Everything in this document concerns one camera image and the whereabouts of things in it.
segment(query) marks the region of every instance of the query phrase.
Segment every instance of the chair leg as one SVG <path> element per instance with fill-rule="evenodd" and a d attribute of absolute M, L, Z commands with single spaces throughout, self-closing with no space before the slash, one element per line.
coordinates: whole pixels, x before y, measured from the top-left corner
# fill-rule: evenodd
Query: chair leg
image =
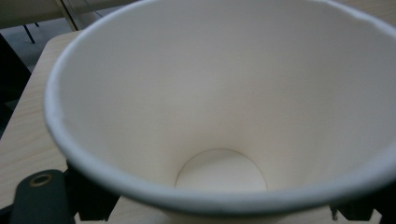
<path fill-rule="evenodd" d="M 32 41 L 32 44 L 34 44 L 35 40 L 32 38 L 32 35 L 29 32 L 29 29 L 27 29 L 26 25 L 23 25 L 23 28 L 25 29 L 26 34 L 29 35 L 29 38 L 30 38 L 30 41 Z"/>

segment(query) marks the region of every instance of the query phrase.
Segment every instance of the cup bottom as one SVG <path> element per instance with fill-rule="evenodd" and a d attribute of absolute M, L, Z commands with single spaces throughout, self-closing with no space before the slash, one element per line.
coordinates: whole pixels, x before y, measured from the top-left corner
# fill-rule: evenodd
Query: cup bottom
<path fill-rule="evenodd" d="M 267 191 L 259 167 L 230 149 L 210 149 L 191 158 L 181 169 L 176 188 L 222 193 Z"/>

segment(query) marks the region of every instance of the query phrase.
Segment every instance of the white paper cup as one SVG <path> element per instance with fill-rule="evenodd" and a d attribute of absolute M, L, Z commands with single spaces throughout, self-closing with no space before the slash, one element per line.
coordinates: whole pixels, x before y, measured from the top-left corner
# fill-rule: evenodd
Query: white paper cup
<path fill-rule="evenodd" d="M 267 217 L 396 178 L 396 32 L 330 1 L 143 1 L 55 64 L 49 130 L 84 175 L 182 216 Z"/>

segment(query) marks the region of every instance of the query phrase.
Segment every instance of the beige table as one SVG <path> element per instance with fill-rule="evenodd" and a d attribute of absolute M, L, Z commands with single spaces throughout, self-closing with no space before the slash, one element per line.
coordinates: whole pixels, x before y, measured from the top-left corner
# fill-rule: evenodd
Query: beige table
<path fill-rule="evenodd" d="M 339 0 L 396 25 L 394 0 Z M 65 170 L 65 160 L 52 142 L 43 120 L 43 91 L 56 58 L 79 33 L 60 35 L 44 49 L 21 100 L 0 140 L 0 208 L 13 202 L 14 190 L 26 176 L 46 169 Z M 370 223 L 379 223 L 375 214 Z M 155 208 L 121 198 L 109 223 L 171 224 Z M 333 223 L 327 207 L 291 215 L 279 223 Z M 341 215 L 336 223 L 348 223 Z"/>

